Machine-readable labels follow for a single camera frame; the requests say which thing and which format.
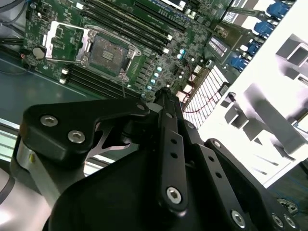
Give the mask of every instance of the metal frame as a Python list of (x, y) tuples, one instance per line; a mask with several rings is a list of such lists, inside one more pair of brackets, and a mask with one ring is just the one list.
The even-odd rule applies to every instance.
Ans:
[[(226, 142), (228, 149), (237, 150), (232, 153), (241, 161), (246, 168), (263, 183), (265, 187), (269, 187), (280, 177), (282, 177), (290, 169), (294, 168), (298, 163), (308, 157), (308, 153), (303, 149), (298, 150), (294, 160), (283, 158), (274, 148), (271, 141), (267, 138), (267, 144), (255, 148), (255, 143), (250, 143), (242, 130), (227, 126), (225, 114), (227, 109), (221, 107), (227, 95), (230, 92), (236, 93), (237, 107), (242, 109), (248, 119), (256, 118), (263, 121), (262, 118), (255, 112), (252, 104), (259, 99), (266, 99), (269, 103), (281, 114), (284, 119), (294, 116), (300, 110), (308, 98), (307, 88), (297, 82), (290, 82), (290, 79), (285, 76), (284, 70), (292, 67), (284, 58), (277, 55), (277, 52), (291, 37), (292, 34), (299, 37), (304, 42), (308, 42), (308, 35), (302, 28), (302, 9), (308, 8), (308, 2), (305, 0), (297, 0), (288, 14), (277, 25), (271, 36), (262, 45), (258, 53), (247, 68), (240, 74), (233, 85), (228, 89), (225, 95), (218, 102), (217, 107), (205, 123), (199, 129), (203, 140), (209, 138), (208, 132), (212, 128), (212, 136), (217, 137), (223, 142)], [(255, 90), (261, 92), (259, 96), (255, 95)], [(232, 133), (237, 137), (237, 140), (227, 137), (223, 133)], [(263, 158), (279, 163), (278, 166), (267, 166), (266, 161), (257, 160), (254, 158), (254, 152), (251, 150), (259, 150), (267, 153)], [(253, 168), (263, 169), (266, 176), (253, 170)]]

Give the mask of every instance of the black cable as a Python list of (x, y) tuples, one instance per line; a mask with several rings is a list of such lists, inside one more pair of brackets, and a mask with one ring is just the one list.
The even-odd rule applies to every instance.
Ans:
[(3, 13), (3, 12), (6, 12), (6, 11), (13, 9), (15, 6), (18, 6), (23, 1), (25, 1), (25, 0), (15, 0), (15, 1), (9, 3), (9, 4), (1, 6), (0, 7), (0, 13)]
[(0, 70), (0, 73), (6, 74), (6, 75), (22, 75), (22, 74), (25, 74), (27, 72), (28, 72), (28, 70), (24, 70), (24, 71), (20, 71), (20, 72), (7, 72), (7, 71)]
[(2, 24), (2, 25), (4, 25), (4, 26), (14, 24), (14, 23), (20, 18), (20, 16), (23, 14), (24, 10), (26, 9), (27, 3), (28, 3), (28, 2), (25, 1), (25, 3), (24, 3), (24, 5), (23, 5), (22, 9), (20, 10), (20, 12), (18, 13), (18, 15), (17, 15), (13, 20), (8, 21), (8, 22), (0, 21), (0, 24)]
[(23, 38), (0, 38), (1, 45), (14, 45), (14, 46), (22, 46), (24, 44)]

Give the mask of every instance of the green circuit board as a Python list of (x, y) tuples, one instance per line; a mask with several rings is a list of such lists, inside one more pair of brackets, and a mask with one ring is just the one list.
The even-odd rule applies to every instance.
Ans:
[(208, 29), (231, 0), (184, 2), (180, 11), (162, 0), (38, 0), (27, 11), (24, 62), (47, 77), (67, 77), (66, 84), (98, 98), (118, 96), (104, 92), (103, 80), (147, 101), (164, 86), (177, 93), (204, 65)]

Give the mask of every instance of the screw hole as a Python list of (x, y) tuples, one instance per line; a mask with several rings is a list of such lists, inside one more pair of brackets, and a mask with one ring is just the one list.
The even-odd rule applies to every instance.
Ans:
[(222, 178), (222, 175), (219, 172), (215, 173), (218, 178)]
[(171, 153), (171, 156), (172, 156), (173, 158), (175, 158), (175, 159), (178, 158), (178, 155), (177, 155), (176, 153)]

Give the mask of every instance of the electronic component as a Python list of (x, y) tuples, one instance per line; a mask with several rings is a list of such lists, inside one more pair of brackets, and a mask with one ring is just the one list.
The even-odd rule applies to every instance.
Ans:
[(232, 57), (230, 59), (230, 65), (233, 66), (235, 69), (239, 70), (240, 72), (244, 71), (246, 66), (248, 65), (248, 61), (241, 57)]
[(290, 6), (287, 4), (283, 2), (276, 2), (270, 5), (266, 12), (275, 18), (282, 19), (288, 13), (289, 9)]
[(45, 58), (45, 55), (46, 55), (46, 48), (42, 46), (35, 47), (32, 50), (32, 54), (38, 60), (43, 59)]
[(181, 91), (189, 72), (203, 66), (206, 27), (220, 21), (230, 2), (218, 0), (213, 13), (197, 0), (44, 0), (28, 8), (23, 48), (44, 47), (45, 57), (35, 49), (27, 62), (57, 81), (69, 65), (67, 82), (85, 93), (121, 98), (124, 87), (126, 96), (146, 92), (152, 101), (162, 86)]
[(184, 10), (184, 7), (186, 5), (186, 2), (184, 2), (183, 0), (161, 0), (161, 1), (177, 8), (180, 11)]
[(273, 30), (275, 29), (275, 26), (268, 22), (259, 22), (256, 23), (254, 30), (259, 33), (260, 36), (268, 37)]
[(255, 41), (252, 41), (251, 43), (248, 44), (248, 50), (247, 52), (251, 55), (251, 56), (255, 56), (255, 54), (258, 52), (258, 50), (260, 49), (261, 45)]

